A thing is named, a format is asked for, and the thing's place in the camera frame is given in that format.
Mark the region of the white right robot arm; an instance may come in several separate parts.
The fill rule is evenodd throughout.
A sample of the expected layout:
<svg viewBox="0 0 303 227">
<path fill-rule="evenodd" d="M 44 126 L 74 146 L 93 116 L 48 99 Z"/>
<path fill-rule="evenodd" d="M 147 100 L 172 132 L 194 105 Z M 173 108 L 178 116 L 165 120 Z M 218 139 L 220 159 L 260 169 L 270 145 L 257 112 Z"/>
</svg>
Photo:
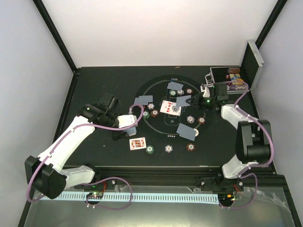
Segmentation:
<svg viewBox="0 0 303 227">
<path fill-rule="evenodd" d="M 271 125 L 267 120 L 257 119 L 244 110 L 238 102 L 229 100 L 227 85 L 215 83 L 212 91 L 204 87 L 199 94 L 186 99 L 186 103 L 198 109 L 212 109 L 236 130 L 235 155 L 222 166 L 222 175 L 215 179 L 216 187 L 225 191 L 232 186 L 232 179 L 241 178 L 252 167 L 267 167 L 274 157 Z"/>
</svg>

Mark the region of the nine of hearts card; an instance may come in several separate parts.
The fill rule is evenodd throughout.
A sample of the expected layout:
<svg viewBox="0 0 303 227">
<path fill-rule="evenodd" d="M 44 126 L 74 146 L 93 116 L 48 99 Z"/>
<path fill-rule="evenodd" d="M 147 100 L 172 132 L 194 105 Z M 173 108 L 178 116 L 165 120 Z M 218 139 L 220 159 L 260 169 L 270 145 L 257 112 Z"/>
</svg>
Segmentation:
<svg viewBox="0 0 303 227">
<path fill-rule="evenodd" d="M 163 100 L 161 107 L 160 107 L 160 112 L 164 113 L 164 114 L 178 115 L 178 111 L 175 112 L 172 109 L 172 107 L 174 107 L 174 106 L 176 106 L 176 103 Z"/>
</svg>

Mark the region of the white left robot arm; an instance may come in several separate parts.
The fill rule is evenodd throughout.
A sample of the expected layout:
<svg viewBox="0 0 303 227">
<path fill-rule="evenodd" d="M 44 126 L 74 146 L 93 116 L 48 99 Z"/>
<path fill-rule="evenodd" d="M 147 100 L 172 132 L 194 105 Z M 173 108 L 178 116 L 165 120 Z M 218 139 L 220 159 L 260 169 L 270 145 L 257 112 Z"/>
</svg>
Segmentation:
<svg viewBox="0 0 303 227">
<path fill-rule="evenodd" d="M 64 133 L 38 157 L 25 160 L 27 178 L 26 198 L 35 189 L 49 199 L 57 198 L 65 189 L 86 184 L 91 189 L 101 185 L 102 178 L 91 165 L 64 169 L 64 165 L 76 148 L 97 128 L 117 131 L 119 121 L 115 113 L 117 104 L 95 103 L 84 105 L 73 118 Z"/>
</svg>

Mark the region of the red poker chip stack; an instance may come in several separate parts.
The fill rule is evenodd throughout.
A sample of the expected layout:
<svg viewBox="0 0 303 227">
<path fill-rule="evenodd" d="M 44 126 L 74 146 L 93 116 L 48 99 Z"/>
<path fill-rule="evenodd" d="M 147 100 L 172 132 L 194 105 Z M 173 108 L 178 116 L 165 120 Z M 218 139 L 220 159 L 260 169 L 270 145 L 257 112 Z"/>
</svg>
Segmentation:
<svg viewBox="0 0 303 227">
<path fill-rule="evenodd" d="M 186 148 L 188 151 L 193 151 L 193 150 L 195 150 L 195 145 L 192 143 L 189 143 L 189 144 L 187 144 Z"/>
</svg>

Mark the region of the ace of spades card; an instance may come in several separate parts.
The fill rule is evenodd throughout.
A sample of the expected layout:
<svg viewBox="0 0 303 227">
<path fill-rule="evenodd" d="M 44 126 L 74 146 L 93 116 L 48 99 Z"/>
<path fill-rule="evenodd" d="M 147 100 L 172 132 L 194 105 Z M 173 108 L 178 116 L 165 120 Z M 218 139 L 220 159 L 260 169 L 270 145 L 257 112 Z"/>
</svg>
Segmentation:
<svg viewBox="0 0 303 227">
<path fill-rule="evenodd" d="M 174 116 L 180 116 L 181 110 L 182 110 L 182 107 L 172 106 L 170 114 L 174 115 Z"/>
</svg>

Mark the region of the green poker chip stack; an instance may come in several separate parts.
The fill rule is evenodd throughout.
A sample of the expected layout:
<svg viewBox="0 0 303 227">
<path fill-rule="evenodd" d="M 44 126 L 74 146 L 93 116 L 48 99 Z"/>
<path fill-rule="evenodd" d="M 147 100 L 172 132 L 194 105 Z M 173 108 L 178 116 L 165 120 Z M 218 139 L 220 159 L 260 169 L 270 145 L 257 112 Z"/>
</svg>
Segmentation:
<svg viewBox="0 0 303 227">
<path fill-rule="evenodd" d="M 153 146 L 148 145 L 148 146 L 146 147 L 146 152 L 147 152 L 148 154 L 152 154 L 152 153 L 154 152 Z"/>
</svg>

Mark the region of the blue poker chip stack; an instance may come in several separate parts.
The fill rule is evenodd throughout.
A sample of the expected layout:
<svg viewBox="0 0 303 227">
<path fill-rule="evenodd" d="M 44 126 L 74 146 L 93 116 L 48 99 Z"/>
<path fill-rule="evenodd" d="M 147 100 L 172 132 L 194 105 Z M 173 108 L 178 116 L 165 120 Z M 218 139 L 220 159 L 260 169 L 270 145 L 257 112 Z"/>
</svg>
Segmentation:
<svg viewBox="0 0 303 227">
<path fill-rule="evenodd" d="M 171 145 L 166 145 L 165 146 L 165 151 L 170 153 L 173 150 L 173 147 Z"/>
</svg>

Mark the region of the king of hearts card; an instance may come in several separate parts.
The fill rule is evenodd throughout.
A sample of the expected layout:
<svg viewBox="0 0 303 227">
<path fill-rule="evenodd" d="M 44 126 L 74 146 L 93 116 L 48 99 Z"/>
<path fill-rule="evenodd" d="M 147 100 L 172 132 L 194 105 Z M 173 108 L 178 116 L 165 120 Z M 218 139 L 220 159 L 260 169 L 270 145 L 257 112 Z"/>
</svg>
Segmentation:
<svg viewBox="0 0 303 227">
<path fill-rule="evenodd" d="M 137 150 L 146 148 L 145 137 L 135 138 L 129 140 L 130 150 Z"/>
</svg>

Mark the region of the white dealer button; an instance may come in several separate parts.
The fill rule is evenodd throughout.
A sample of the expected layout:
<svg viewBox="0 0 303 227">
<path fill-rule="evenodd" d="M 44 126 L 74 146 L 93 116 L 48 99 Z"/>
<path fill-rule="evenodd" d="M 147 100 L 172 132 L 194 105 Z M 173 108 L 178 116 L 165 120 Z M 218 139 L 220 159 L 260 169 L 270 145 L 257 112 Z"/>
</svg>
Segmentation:
<svg viewBox="0 0 303 227">
<path fill-rule="evenodd" d="M 197 137 L 199 135 L 199 131 L 196 128 L 194 128 L 194 131 L 195 131 L 195 137 Z"/>
</svg>

